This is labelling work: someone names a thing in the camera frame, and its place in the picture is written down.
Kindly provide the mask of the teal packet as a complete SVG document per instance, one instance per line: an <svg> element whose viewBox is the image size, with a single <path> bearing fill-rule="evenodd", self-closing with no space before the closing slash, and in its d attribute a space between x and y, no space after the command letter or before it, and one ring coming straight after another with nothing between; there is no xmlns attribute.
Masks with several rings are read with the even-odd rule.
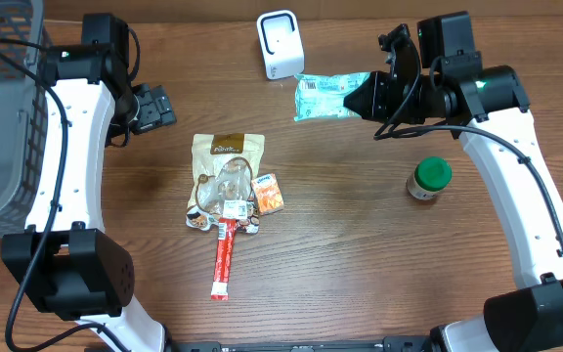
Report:
<svg viewBox="0 0 563 352"><path fill-rule="evenodd" d="M296 122L308 119L346 119L360 117L344 107L344 98L369 78L369 72L334 76L296 74Z"/></svg>

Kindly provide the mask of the beige snack pouch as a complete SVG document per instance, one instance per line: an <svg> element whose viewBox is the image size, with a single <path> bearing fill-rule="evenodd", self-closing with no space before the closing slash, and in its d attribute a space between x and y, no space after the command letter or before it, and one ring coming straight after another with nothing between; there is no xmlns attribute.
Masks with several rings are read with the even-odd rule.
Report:
<svg viewBox="0 0 563 352"><path fill-rule="evenodd" d="M252 181L258 176L264 147L265 137L260 134L194 135L188 227L207 232L227 218L237 221L240 232L259 232Z"/></svg>

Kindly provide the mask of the green lid small jar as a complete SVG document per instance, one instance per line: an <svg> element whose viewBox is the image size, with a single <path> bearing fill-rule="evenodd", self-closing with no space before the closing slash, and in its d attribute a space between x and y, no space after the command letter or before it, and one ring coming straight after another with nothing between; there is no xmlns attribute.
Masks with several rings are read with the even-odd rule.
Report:
<svg viewBox="0 0 563 352"><path fill-rule="evenodd" d="M453 171L447 161L431 156L421 161L407 180L406 187L413 198L431 200L451 183Z"/></svg>

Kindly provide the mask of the orange tissue pack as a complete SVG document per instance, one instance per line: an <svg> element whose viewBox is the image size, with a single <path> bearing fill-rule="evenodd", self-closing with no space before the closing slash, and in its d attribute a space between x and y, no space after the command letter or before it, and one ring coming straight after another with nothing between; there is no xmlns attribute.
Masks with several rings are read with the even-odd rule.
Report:
<svg viewBox="0 0 563 352"><path fill-rule="evenodd" d="M284 209L282 192L274 173L265 174L251 181L257 199L258 210L262 215Z"/></svg>

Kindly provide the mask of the red stick snack packet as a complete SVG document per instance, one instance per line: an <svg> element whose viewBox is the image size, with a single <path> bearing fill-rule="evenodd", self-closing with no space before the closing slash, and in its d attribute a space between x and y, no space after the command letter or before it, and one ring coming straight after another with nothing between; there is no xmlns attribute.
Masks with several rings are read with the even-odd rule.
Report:
<svg viewBox="0 0 563 352"><path fill-rule="evenodd" d="M211 288L212 300L229 299L228 284L237 226L235 219L220 219L217 254Z"/></svg>

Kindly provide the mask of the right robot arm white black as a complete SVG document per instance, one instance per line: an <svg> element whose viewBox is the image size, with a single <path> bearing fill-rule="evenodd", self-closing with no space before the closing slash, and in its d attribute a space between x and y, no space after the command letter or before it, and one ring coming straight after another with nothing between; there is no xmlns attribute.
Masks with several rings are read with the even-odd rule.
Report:
<svg viewBox="0 0 563 352"><path fill-rule="evenodd" d="M378 39L388 71L344 100L375 138L446 130L479 171L505 233L516 289L480 316L433 329L428 351L542 351L563 346L563 201L537 141L530 101L510 66L486 67L465 12L405 24Z"/></svg>

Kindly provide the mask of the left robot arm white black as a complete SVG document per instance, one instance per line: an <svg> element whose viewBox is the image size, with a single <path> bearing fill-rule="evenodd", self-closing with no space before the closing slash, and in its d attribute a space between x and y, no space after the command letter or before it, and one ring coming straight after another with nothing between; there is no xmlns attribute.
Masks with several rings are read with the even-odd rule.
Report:
<svg viewBox="0 0 563 352"><path fill-rule="evenodd" d="M85 15L79 44L41 54L34 81L48 126L38 189L23 231L1 243L15 302L28 299L114 351L170 351L168 328L135 297L131 255L106 234L101 186L106 147L173 124L175 111L162 87L135 83L140 44L112 14Z"/></svg>

